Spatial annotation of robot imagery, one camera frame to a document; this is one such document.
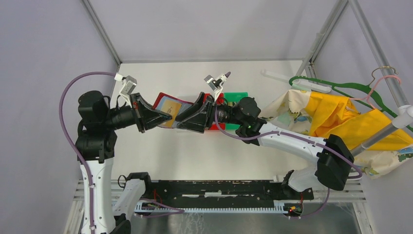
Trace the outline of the red leather card holder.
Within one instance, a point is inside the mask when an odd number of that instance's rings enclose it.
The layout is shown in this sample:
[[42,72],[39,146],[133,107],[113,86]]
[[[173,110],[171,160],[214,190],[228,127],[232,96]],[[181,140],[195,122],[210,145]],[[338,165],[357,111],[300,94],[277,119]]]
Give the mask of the red leather card holder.
[[158,127],[168,129],[177,128],[178,122],[176,121],[176,117],[188,109],[192,104],[192,102],[184,101],[165,93],[159,93],[155,103],[153,104],[153,109],[170,114],[172,119],[158,125]]

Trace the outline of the gold credit card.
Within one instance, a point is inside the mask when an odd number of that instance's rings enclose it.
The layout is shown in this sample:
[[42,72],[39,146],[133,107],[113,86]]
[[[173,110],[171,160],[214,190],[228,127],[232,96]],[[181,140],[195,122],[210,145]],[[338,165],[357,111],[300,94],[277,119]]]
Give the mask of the gold credit card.
[[161,101],[158,107],[160,108],[162,112],[172,115],[172,120],[162,123],[161,127],[172,128],[175,122],[176,116],[179,114],[179,111],[182,107],[182,103],[176,100],[166,98],[163,101]]

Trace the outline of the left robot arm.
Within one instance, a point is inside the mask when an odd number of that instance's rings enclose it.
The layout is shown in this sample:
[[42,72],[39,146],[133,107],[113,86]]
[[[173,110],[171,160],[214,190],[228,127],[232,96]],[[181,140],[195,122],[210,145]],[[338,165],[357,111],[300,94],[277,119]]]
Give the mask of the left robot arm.
[[83,234],[129,234],[131,217],[139,198],[152,195],[148,173],[132,173],[115,205],[111,197],[116,130],[136,125],[144,133],[172,119],[170,114],[153,109],[139,93],[131,94],[131,106],[110,108],[100,91],[80,96],[81,122],[75,147],[83,174],[85,214]]

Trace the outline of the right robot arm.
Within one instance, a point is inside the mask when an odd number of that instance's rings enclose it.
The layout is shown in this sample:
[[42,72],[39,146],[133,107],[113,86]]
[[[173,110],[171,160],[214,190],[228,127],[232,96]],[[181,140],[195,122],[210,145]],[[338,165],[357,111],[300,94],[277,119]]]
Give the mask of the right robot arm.
[[204,133],[213,124],[237,124],[239,128],[235,134],[224,134],[246,144],[275,148],[311,162],[312,167],[291,170],[285,176],[281,192],[288,199],[317,185],[335,191],[344,190],[354,157],[339,136],[322,138],[294,133],[259,117],[260,112],[251,97],[244,97],[229,106],[216,103],[212,95],[200,93],[196,102],[179,113],[175,120],[178,129],[198,133]]

